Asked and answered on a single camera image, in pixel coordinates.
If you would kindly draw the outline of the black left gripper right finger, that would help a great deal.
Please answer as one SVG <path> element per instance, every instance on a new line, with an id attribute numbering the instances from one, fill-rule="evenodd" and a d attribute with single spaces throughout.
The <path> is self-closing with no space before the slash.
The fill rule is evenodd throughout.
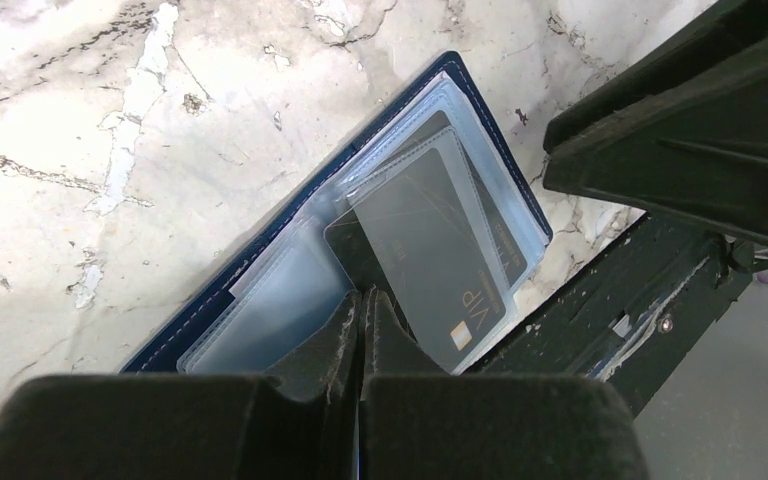
<path id="1" fill-rule="evenodd" d="M 388 295 L 363 297 L 364 479 L 645 479 L 633 418 L 610 385 L 576 376 L 443 372 Z"/>

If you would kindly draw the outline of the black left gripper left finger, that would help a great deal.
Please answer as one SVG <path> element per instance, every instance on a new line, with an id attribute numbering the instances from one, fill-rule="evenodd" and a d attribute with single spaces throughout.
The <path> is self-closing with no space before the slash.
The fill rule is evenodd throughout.
<path id="1" fill-rule="evenodd" d="M 361 296 L 262 374 L 54 375 L 0 410 L 0 479 L 346 479 Z"/>

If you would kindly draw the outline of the black gold-lined card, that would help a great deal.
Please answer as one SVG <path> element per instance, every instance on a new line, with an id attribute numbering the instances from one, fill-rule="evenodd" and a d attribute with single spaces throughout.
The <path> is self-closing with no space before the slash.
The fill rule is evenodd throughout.
<path id="1" fill-rule="evenodd" d="M 487 234 L 465 211 L 476 203 L 465 168 L 428 147 L 324 230 L 354 286 L 390 295 L 419 346 L 449 373 L 507 314 L 481 246 Z"/>

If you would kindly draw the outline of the navy blue card holder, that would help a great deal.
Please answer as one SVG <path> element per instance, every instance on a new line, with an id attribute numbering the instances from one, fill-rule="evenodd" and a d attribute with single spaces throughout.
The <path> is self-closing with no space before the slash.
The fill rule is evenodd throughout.
<path id="1" fill-rule="evenodd" d="M 431 115 L 452 126 L 395 156 L 394 151 Z M 529 267 L 511 289 L 496 252 L 469 167 L 473 159 Z M 128 373 L 262 372 L 323 327 L 354 286 L 324 239 L 324 230 L 391 172 L 428 147 L 463 160 L 476 203 L 470 224 L 486 232 L 481 246 L 497 271 L 507 314 L 450 374 L 464 372 L 503 330 L 523 315 L 518 296 L 543 259 L 551 227 L 461 55 L 441 54 L 298 188 L 233 259 L 126 365 Z"/>

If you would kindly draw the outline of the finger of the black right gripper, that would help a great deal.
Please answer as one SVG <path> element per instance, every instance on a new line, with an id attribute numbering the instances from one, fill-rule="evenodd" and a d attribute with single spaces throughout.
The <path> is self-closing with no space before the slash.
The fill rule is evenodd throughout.
<path id="1" fill-rule="evenodd" d="M 553 118 L 543 149 L 647 96 L 675 88 L 768 37 L 768 1 L 716 1 L 642 59 Z"/>
<path id="2" fill-rule="evenodd" d="M 768 246 L 768 39 L 586 128 L 543 184 Z"/>

